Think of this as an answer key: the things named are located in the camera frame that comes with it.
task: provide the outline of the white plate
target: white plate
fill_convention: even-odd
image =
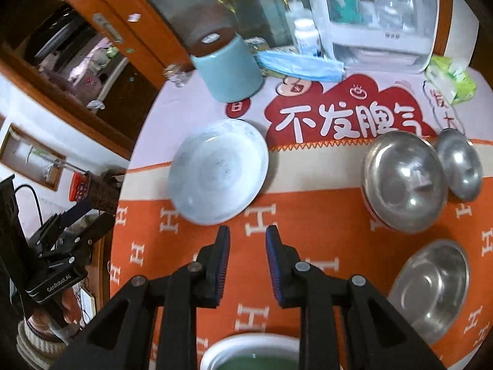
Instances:
[[[169,196],[190,222],[220,224],[252,202],[268,164],[267,144],[257,129],[242,120],[218,121],[178,148],[169,171]]]

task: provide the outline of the green tissue package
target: green tissue package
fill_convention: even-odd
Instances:
[[[466,68],[464,60],[434,55],[426,68],[426,77],[449,104],[455,105],[471,100],[478,87]]]

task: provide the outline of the door handle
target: door handle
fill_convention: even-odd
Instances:
[[[105,32],[109,33],[113,39],[115,39],[115,43],[121,44],[123,43],[123,38],[118,33],[118,31],[113,27],[111,23],[101,14],[97,13],[93,15],[93,21],[101,26]]]

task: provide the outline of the table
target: table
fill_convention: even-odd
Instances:
[[[253,97],[228,105],[214,101],[198,73],[183,88],[167,82],[141,131],[116,216],[112,295],[136,274],[156,278],[190,262],[213,242],[217,226],[197,226],[174,210],[167,191],[174,153],[191,132],[223,118],[241,118],[265,135],[270,165],[260,195],[232,220],[224,298],[216,310],[199,309],[200,355],[218,340],[246,331],[299,336],[299,311],[274,300],[265,254],[265,229],[277,224],[285,244],[327,274],[365,275],[386,295],[406,260],[439,238],[467,252],[471,281],[459,318],[432,349],[462,370],[493,324],[493,92],[474,70],[472,101],[449,106],[422,74],[348,74],[338,84],[267,78]],[[453,127],[473,140],[484,166],[477,201],[448,203],[437,224],[404,235],[377,224],[359,185],[368,144],[391,129],[433,138]],[[153,358],[157,345],[153,345]]]

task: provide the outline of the canister lid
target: canister lid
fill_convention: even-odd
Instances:
[[[299,18],[294,21],[294,26],[300,31],[311,31],[315,29],[315,22],[309,18]]]
[[[216,31],[208,32],[202,35],[190,47],[191,55],[195,57],[203,57],[212,54],[234,39],[236,35],[235,29],[232,27],[224,27]]]

